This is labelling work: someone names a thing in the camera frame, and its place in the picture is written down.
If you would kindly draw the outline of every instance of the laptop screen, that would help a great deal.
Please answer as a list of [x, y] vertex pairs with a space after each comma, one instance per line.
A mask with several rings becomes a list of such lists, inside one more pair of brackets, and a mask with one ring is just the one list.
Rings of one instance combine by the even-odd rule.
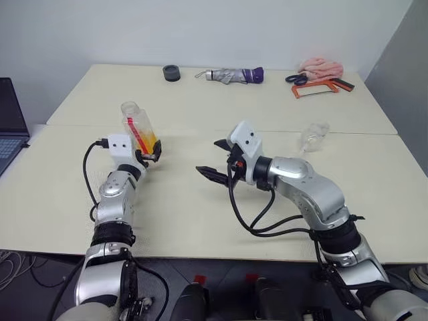
[[0, 132], [27, 133], [27, 126], [10, 78], [0, 78]]

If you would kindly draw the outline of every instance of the clear plastic bottle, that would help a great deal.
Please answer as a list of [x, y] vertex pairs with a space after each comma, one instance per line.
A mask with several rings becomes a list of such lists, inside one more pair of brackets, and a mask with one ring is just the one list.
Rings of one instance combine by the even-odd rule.
[[142, 154], [153, 154], [153, 146], [157, 138], [146, 111], [138, 107], [135, 102], [124, 102], [120, 109], [123, 113], [125, 129], [134, 140], [137, 149], [140, 149]]

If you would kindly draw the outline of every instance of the laptop keyboard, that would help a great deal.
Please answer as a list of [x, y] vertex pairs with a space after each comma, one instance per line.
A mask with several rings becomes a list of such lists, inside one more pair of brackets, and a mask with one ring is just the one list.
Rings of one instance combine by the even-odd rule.
[[1, 139], [0, 138], [0, 159], [9, 158], [11, 153], [15, 150], [18, 144], [21, 142], [20, 139]]

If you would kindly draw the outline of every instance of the laptop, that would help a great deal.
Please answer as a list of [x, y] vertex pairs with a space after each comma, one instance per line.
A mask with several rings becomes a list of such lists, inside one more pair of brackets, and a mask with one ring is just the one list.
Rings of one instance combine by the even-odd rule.
[[22, 148], [29, 133], [11, 78], [0, 78], [0, 175]]

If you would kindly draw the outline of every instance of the scissors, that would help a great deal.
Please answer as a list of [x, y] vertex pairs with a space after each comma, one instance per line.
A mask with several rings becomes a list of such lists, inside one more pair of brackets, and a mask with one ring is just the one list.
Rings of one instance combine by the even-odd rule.
[[292, 75], [286, 78], [286, 82], [293, 82], [297, 86], [301, 86], [308, 82], [308, 77], [305, 74]]

